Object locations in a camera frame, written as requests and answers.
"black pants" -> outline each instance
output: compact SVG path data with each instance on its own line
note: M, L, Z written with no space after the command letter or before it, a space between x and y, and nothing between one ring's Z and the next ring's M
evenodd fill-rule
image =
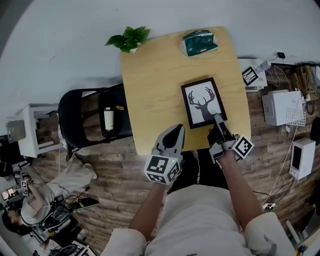
M213 164L209 148L200 149L197 151L199 157L198 160L192 155L190 151L182 153L184 163L182 165L182 172L178 178L173 182L172 187L167 194L189 187L191 185L198 184L198 174L200 166L200 179L199 185L217 187L227 189L227 181L223 171L220 169L217 163Z

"black picture frame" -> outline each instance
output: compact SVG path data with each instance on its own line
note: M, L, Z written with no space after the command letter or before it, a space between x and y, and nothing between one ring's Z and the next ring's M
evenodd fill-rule
M244 78L245 73L247 73L248 71L251 71L250 73L253 73L253 75L254 75L253 80L251 80L250 82L247 82L246 79ZM258 75L257 75L257 73L254 71L254 69L250 66L250 67L248 67L245 71L242 72L242 78L243 78L244 84L245 84L246 86L249 86L249 85L251 85L255 80L258 79Z
M214 119L208 120L208 121L199 122L199 123L193 123L191 112L190 112L190 108L189 108L188 97L187 97L186 90L185 90L187 87L192 87L192 86L203 84L203 83L206 83L206 82L211 82L212 83L212 87L214 89L215 96L216 96L217 101L218 101L219 106L220 106L220 110L221 110L220 115L221 115L223 120L228 120L224 105L223 105L223 103L221 101L221 97L220 97L217 85L215 83L215 80L214 80L213 77L210 77L210 78L202 79L202 80L199 80L199 81L187 83L187 84L184 84L184 85L181 86L184 105L185 105L185 110L186 110L186 115L188 117L188 122L189 122L190 129L194 129L194 128L199 128L199 127L215 124L215 120Z

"deer antler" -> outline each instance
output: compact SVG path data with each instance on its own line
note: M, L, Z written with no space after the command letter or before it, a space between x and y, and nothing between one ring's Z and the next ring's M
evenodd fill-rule
M198 103L194 103L194 99L195 97L192 96L192 93L194 91L192 90L189 94L188 94L188 100L189 100L189 103L190 105L197 105L198 107L202 106L200 103L199 103L199 100L198 100Z
M210 99L208 101L206 101L206 99L203 97L204 102L205 102L204 105L208 105L209 102L212 102L215 99L215 95L214 95L214 92L211 89L209 89L208 87L206 87L205 90L210 95Z

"person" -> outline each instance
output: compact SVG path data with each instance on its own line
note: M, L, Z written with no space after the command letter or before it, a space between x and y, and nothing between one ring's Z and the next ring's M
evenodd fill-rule
M97 175L89 163L83 164L75 155L65 170L52 181L36 188L28 184L31 194L23 200L20 213L15 210L4 211L3 224L12 232L19 233L23 226L41 223L51 210L51 202L60 195L66 197L75 190L90 184Z
M191 152L167 192L155 238L147 245L162 208L166 185L154 183L129 228L116 228L102 256L296 255L277 216L264 213L228 150L213 164L209 150Z

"black hair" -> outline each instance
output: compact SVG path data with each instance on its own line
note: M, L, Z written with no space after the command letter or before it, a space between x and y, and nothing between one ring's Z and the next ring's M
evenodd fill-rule
M2 221L4 226L11 232L17 233L20 236L29 234L32 231L32 228L25 225L18 225L17 223L11 223L11 219L8 216L8 212L4 210L2 214Z

